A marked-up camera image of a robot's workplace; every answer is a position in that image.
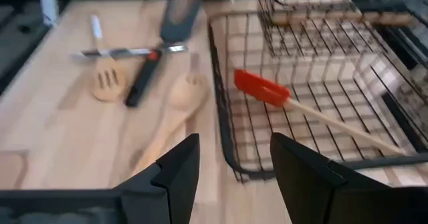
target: kitchen utensil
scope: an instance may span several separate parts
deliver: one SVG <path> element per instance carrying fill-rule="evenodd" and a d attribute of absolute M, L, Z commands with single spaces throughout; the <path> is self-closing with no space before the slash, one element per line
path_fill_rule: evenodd
<path fill-rule="evenodd" d="M 335 120 L 311 107 L 305 106 L 290 98 L 290 91 L 285 86 L 280 86 L 269 80 L 265 80 L 257 75 L 245 70 L 235 70 L 235 85 L 238 90 L 254 96 L 256 99 L 267 102 L 277 107 L 287 106 L 299 110 L 301 113 L 316 118 L 317 120 L 335 127 L 349 135 L 364 140 L 371 145 L 393 153 L 406 154 L 404 150 L 396 146 L 387 144 L 382 140 L 371 136 L 361 130 L 355 129 L 343 122 Z"/>
<path fill-rule="evenodd" d="M 91 16 L 92 31 L 94 33 L 96 47 L 106 47 L 101 31 L 100 19 L 96 15 Z M 97 60 L 94 72 L 94 85 L 92 94 L 101 101 L 113 101 L 119 97 L 126 87 L 126 75 L 122 66 L 112 58 Z"/>
<path fill-rule="evenodd" d="M 114 49 L 91 49 L 75 53 L 73 56 L 77 58 L 128 58 L 133 56 L 147 56 L 152 53 L 153 49 L 148 48 L 114 48 Z M 187 51 L 185 45 L 172 45 L 168 46 L 165 51 L 167 53 L 178 53 L 181 51 Z"/>
<path fill-rule="evenodd" d="M 276 25 L 289 25 L 289 24 L 300 24 L 306 20 L 345 20 L 354 22 L 365 22 L 368 21 L 374 25 L 394 25 L 394 26 L 406 26 L 415 22 L 412 15 L 408 13 L 394 13 L 394 12 L 366 12 L 361 13 L 358 11 L 308 11 L 305 13 L 298 13 L 290 11 L 287 13 L 274 13 L 272 21 Z"/>
<path fill-rule="evenodd" d="M 165 52 L 174 43 L 186 40 L 192 30 L 193 23 L 201 6 L 201 0 L 191 0 L 187 4 L 183 0 L 169 0 L 163 17 L 160 37 L 164 41 L 146 59 L 132 85 L 125 104 L 128 107 L 136 107 L 150 83 L 154 73 L 160 66 Z"/>
<path fill-rule="evenodd" d="M 195 113 L 207 99 L 208 93 L 208 81 L 204 75 L 188 74 L 179 77 L 169 93 L 164 118 L 131 176 L 151 165 L 164 152 L 168 137 Z"/>

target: black handle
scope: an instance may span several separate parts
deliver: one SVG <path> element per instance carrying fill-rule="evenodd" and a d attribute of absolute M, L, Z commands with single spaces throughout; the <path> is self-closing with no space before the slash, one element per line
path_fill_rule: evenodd
<path fill-rule="evenodd" d="M 150 84 L 150 80 L 153 77 L 156 69 L 159 66 L 159 62 L 162 58 L 161 50 L 154 50 L 151 52 L 140 69 L 134 84 L 132 85 L 128 97 L 126 97 L 125 105 L 128 107 L 137 107 L 141 96 Z"/>

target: slotted wooden spoon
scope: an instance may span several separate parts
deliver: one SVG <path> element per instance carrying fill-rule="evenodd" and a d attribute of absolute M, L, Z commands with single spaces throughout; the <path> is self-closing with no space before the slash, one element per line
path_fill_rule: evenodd
<path fill-rule="evenodd" d="M 92 31 L 97 49 L 105 49 L 101 31 L 100 19 L 97 15 L 91 16 Z M 101 101 L 116 100 L 125 90 L 126 74 L 122 66 L 112 58 L 100 58 L 96 62 L 92 94 Z"/>
<path fill-rule="evenodd" d="M 202 74 L 187 74 L 179 77 L 169 96 L 162 122 L 144 150 L 130 177 L 151 165 L 165 152 L 168 137 L 205 103 L 209 93 L 207 77 Z"/>

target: wooden spatula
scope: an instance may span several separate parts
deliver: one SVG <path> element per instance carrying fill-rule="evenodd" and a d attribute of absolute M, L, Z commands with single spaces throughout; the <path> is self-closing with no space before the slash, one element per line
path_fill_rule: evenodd
<path fill-rule="evenodd" d="M 235 70 L 235 85 L 238 90 L 244 91 L 246 94 L 254 96 L 258 100 L 267 102 L 277 107 L 287 106 L 300 111 L 303 114 L 316 118 L 317 120 L 335 127 L 352 137 L 364 140 L 374 147 L 395 154 L 407 153 L 392 144 L 387 144 L 379 138 L 376 138 L 362 130 L 353 128 L 333 117 L 329 117 L 319 111 L 314 110 L 309 106 L 305 106 L 298 101 L 290 98 L 290 91 L 285 86 L 280 86 L 269 80 L 265 80 L 255 74 L 246 72 L 245 70 Z"/>
<path fill-rule="evenodd" d="M 96 47 L 98 49 L 106 48 L 98 16 L 91 16 L 91 25 Z M 92 94 L 95 98 L 101 101 L 113 101 L 123 93 L 125 87 L 126 74 L 123 67 L 118 65 L 112 58 L 97 59 L 92 86 Z"/>
<path fill-rule="evenodd" d="M 150 146 L 144 150 L 130 177 L 151 165 L 165 151 L 168 137 L 205 103 L 209 93 L 206 76 L 181 76 L 171 89 L 160 126 Z"/>

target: silicone spatula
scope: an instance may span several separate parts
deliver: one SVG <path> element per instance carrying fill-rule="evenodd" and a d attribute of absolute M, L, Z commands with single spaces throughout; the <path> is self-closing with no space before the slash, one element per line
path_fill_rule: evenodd
<path fill-rule="evenodd" d="M 369 144 L 387 152 L 392 152 L 396 154 L 405 154 L 407 153 L 396 146 L 387 144 L 371 136 L 370 134 L 361 131 L 359 129 L 353 128 L 341 121 L 336 120 L 333 117 L 327 116 L 319 111 L 314 110 L 309 106 L 305 106 L 298 101 L 295 101 L 291 98 L 290 91 L 285 87 L 279 84 L 275 84 L 269 80 L 265 80 L 255 74 L 251 74 L 245 70 L 235 70 L 235 85 L 238 90 L 245 92 L 258 100 L 267 102 L 277 107 L 287 106 L 287 108 L 293 108 L 300 111 L 301 113 L 316 118 L 317 120 L 337 128 L 350 136 L 364 140 Z"/>

